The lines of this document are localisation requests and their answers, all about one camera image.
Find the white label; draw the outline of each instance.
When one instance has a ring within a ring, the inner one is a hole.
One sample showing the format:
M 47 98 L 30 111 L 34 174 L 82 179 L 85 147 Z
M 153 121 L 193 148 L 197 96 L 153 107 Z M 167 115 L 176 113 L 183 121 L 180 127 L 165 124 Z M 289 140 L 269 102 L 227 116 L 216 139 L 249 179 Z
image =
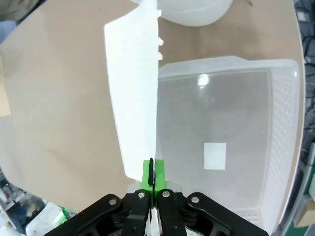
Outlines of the white label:
M 204 169 L 225 170 L 226 143 L 204 143 Z

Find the plastic bin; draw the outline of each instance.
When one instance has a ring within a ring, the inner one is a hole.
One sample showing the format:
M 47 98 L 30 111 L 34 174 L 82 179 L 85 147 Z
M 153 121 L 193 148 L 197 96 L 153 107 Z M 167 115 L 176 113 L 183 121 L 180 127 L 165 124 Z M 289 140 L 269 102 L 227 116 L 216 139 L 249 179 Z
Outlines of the plastic bin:
M 298 70 L 292 60 L 237 57 L 163 66 L 157 159 L 165 160 L 166 179 L 184 195 L 202 192 L 271 233 L 290 185 Z M 209 147 L 214 166 L 207 164 Z

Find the table top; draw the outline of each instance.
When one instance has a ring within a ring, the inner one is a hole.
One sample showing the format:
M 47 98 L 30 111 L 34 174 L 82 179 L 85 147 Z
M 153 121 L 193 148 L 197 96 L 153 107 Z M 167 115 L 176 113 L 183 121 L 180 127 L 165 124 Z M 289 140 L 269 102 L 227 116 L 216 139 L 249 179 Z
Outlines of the table top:
M 5 109 L 0 164 L 13 184 L 74 211 L 108 193 L 123 197 L 132 180 L 125 177 L 120 156 L 103 26 L 135 7 L 129 0 L 47 1 L 0 45 L 0 97 L 8 98 L 10 108 L 0 103 Z M 162 18 L 158 23 L 164 40 L 160 65 L 231 55 L 294 59 L 304 94 L 300 35 L 290 0 L 234 0 L 220 20 L 199 28 Z

